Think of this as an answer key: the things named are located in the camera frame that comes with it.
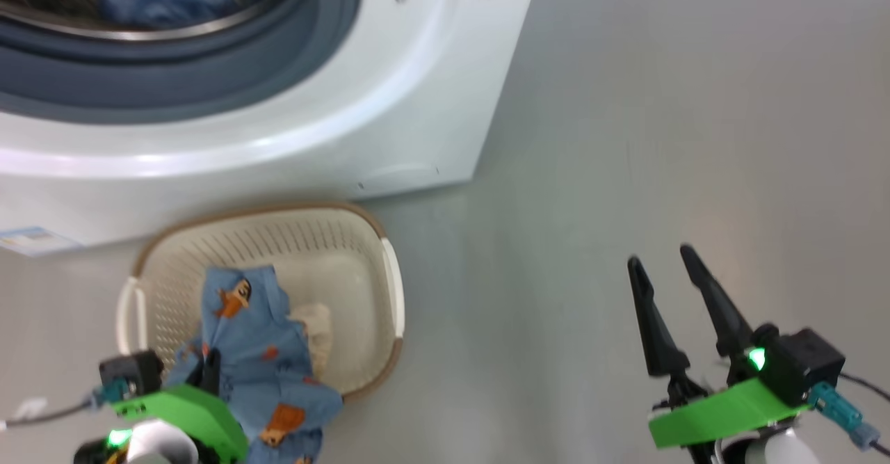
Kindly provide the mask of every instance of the washing machine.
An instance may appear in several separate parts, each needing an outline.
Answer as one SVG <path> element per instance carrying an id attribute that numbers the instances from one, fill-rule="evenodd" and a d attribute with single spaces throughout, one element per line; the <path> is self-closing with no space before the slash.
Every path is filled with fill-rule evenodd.
<path id="1" fill-rule="evenodd" d="M 471 179 L 530 0 L 263 0 L 182 29 L 0 3 L 0 246 Z"/>

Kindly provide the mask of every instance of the cartoon print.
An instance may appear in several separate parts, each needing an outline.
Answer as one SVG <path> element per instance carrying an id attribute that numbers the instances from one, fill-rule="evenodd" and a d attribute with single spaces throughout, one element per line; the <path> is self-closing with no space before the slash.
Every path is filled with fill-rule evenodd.
<path id="1" fill-rule="evenodd" d="M 279 403 L 269 425 L 260 433 L 260 439 L 270 447 L 276 448 L 284 436 L 297 429 L 303 420 L 306 420 L 306 412 L 303 409 Z"/>
<path id="2" fill-rule="evenodd" d="M 275 346 L 267 347 L 266 352 L 263 353 L 263 361 L 271 362 L 271 360 L 274 360 L 276 358 L 277 358 L 277 347 L 275 347 Z"/>
<path id="3" fill-rule="evenodd" d="M 250 282 L 247 279 L 239 280 L 232 290 L 228 292 L 219 289 L 222 307 L 214 312 L 217 318 L 233 318 L 243 308 L 250 306 Z"/>

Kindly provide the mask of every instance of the washing machine door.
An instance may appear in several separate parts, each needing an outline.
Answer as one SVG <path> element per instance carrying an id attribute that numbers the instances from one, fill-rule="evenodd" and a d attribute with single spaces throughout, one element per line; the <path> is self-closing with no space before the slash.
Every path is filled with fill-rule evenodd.
<path id="1" fill-rule="evenodd" d="M 328 143 L 435 62 L 457 0 L 265 0 L 127 31 L 0 7 L 0 173 L 123 178 Z"/>

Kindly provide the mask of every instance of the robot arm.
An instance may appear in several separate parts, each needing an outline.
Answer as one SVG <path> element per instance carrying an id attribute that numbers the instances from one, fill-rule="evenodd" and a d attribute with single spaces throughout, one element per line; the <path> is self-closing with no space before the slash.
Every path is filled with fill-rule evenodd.
<path id="1" fill-rule="evenodd" d="M 105 401 L 124 419 L 142 420 L 123 438 L 82 445 L 74 464 L 229 464 L 247 455 L 248 439 L 217 397 L 220 356 L 202 358 L 185 384 L 161 388 L 163 363 L 152 351 L 99 365 L 102 390 L 124 389 Z"/>
<path id="2" fill-rule="evenodd" d="M 792 429 L 803 410 L 814 409 L 845 429 L 859 450 L 878 451 L 880 434 L 836 393 L 845 357 L 804 328 L 779 334 L 771 323 L 752 331 L 730 297 L 692 246 L 680 255 L 714 324 L 716 350 L 730 362 L 727 388 L 711 394 L 689 379 L 686 353 L 679 350 L 654 302 L 654 288 L 642 262 L 627 262 L 642 349 L 650 376 L 668 377 L 667 398 L 655 406 L 669 413 L 649 422 L 660 448 L 681 447 L 695 464 L 818 463 Z M 724 439 L 741 438 L 727 448 Z"/>

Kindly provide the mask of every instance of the laundry basket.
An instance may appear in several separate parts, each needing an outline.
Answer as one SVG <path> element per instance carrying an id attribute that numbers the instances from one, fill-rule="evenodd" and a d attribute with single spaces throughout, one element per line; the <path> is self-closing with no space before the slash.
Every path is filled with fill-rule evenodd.
<path id="1" fill-rule="evenodd" d="M 267 207 L 166 230 L 143 249 L 121 290 L 118 349 L 152 348 L 171 367 L 198 331 L 204 270 L 267 264 L 291 308 L 330 308 L 334 344 L 321 381 L 346 401 L 379 387 L 401 352 L 401 275 L 380 224 L 348 204 Z"/>

